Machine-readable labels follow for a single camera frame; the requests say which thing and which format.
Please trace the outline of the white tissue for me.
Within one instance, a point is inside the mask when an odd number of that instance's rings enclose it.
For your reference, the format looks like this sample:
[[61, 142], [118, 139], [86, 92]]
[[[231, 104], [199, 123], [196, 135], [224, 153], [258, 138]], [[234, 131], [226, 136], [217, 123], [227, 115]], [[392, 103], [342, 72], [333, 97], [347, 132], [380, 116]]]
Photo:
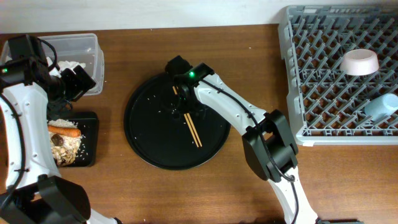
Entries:
[[82, 68], [85, 68], [86, 64], [85, 63], [80, 63], [80, 62], [75, 62], [75, 61], [71, 61], [71, 62], [69, 62], [69, 61], [59, 61], [59, 62], [57, 62], [57, 65], [55, 66], [55, 68], [53, 68], [49, 72], [49, 74], [51, 76], [61, 77], [61, 73], [65, 69], [69, 68], [69, 69], [73, 70], [77, 66], [81, 66]]

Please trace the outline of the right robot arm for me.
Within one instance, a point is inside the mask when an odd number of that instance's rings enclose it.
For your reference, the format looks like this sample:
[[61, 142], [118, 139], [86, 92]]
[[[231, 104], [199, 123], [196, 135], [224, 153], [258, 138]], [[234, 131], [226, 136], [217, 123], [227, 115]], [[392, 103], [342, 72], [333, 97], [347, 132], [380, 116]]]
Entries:
[[205, 105], [238, 131], [248, 166], [271, 185], [286, 223], [320, 222], [300, 182], [297, 144], [279, 110], [268, 113], [246, 101], [204, 63], [193, 67], [176, 56], [167, 63], [165, 72], [183, 101], [183, 112]]

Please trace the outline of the brown mushroom piece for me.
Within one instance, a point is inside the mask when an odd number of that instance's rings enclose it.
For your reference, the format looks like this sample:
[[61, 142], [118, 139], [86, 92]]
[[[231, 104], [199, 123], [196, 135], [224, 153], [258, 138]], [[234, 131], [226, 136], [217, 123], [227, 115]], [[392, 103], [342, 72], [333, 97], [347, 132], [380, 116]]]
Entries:
[[64, 140], [59, 134], [54, 134], [50, 140], [52, 141], [54, 146], [63, 146]]

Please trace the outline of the rice and food scraps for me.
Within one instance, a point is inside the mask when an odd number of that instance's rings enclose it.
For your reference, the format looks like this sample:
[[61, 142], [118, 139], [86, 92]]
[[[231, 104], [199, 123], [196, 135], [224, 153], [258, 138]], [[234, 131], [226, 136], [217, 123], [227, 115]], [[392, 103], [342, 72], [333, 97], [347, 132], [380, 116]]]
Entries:
[[[64, 135], [61, 137], [64, 140], [63, 146], [54, 146], [50, 140], [53, 159], [58, 167], [66, 166], [86, 166], [89, 164], [89, 153], [86, 149], [85, 143], [86, 136], [83, 131], [78, 127], [78, 123], [67, 119], [48, 120], [47, 127], [56, 126], [63, 128], [77, 128], [81, 131], [81, 136], [78, 138], [70, 138]], [[51, 138], [55, 133], [49, 131]]]

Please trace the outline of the wooden chopstick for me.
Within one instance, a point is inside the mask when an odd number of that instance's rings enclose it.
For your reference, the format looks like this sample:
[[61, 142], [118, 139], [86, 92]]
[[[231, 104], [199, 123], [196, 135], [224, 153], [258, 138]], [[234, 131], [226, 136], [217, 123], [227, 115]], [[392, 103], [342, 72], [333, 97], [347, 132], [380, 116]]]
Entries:
[[[177, 95], [177, 89], [176, 89], [174, 86], [172, 86], [172, 88], [173, 88], [173, 91], [174, 91], [175, 95]], [[194, 141], [196, 147], [199, 148], [200, 145], [199, 145], [199, 143], [198, 143], [198, 141], [197, 141], [197, 138], [196, 138], [196, 136], [195, 136], [195, 133], [194, 133], [194, 131], [193, 131], [192, 124], [191, 124], [191, 122], [190, 122], [190, 120], [189, 120], [189, 118], [188, 118], [188, 114], [185, 113], [185, 114], [183, 114], [183, 116], [184, 116], [185, 121], [186, 121], [186, 123], [187, 123], [187, 125], [188, 125], [188, 128], [189, 128], [190, 133], [191, 133], [192, 138], [193, 138], [193, 141]]]
[[192, 124], [192, 128], [193, 128], [193, 131], [194, 131], [195, 136], [196, 136], [196, 138], [197, 138], [197, 141], [198, 141], [198, 143], [199, 143], [199, 145], [200, 145], [199, 147], [203, 147], [203, 144], [201, 143], [200, 137], [199, 137], [199, 135], [198, 135], [198, 133], [197, 133], [197, 129], [196, 129], [194, 123], [193, 123], [193, 120], [192, 120], [190, 114], [189, 114], [189, 113], [187, 113], [187, 114], [188, 114], [188, 118], [189, 118], [189, 120], [190, 120], [190, 122], [191, 122], [191, 124]]

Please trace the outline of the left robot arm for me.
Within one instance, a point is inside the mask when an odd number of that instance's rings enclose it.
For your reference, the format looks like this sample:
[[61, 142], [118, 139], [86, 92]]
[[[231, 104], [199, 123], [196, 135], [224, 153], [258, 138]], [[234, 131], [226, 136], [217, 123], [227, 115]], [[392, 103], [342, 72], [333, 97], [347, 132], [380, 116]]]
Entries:
[[1, 110], [5, 121], [8, 173], [1, 218], [8, 223], [117, 223], [93, 210], [84, 188], [63, 179], [54, 161], [48, 119], [72, 108], [95, 86], [81, 66], [51, 75], [45, 41], [9, 39], [10, 61], [1, 66]]

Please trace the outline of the white small bowl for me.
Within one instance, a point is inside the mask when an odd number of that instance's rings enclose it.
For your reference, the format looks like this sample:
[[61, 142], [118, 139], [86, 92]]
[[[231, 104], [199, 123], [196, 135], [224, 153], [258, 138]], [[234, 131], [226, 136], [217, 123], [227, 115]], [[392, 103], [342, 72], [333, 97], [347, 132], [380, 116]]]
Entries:
[[368, 49], [351, 50], [344, 54], [340, 70], [351, 76], [370, 75], [379, 70], [377, 54]]

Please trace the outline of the light blue cup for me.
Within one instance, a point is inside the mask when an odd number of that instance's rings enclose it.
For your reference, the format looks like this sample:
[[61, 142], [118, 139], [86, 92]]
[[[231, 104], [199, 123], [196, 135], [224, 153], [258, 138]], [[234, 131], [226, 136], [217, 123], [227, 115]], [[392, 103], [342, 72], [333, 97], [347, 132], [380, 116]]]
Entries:
[[366, 116], [371, 116], [373, 121], [385, 116], [390, 116], [397, 111], [397, 95], [387, 93], [371, 100], [365, 107]]

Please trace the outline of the orange carrot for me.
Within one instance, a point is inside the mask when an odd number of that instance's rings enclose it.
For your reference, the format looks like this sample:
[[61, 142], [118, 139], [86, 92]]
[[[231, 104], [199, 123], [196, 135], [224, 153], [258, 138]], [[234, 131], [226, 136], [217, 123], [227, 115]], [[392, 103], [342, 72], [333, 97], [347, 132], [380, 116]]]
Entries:
[[81, 131], [77, 128], [63, 128], [48, 125], [48, 130], [52, 133], [64, 135], [70, 138], [78, 138], [81, 136]]

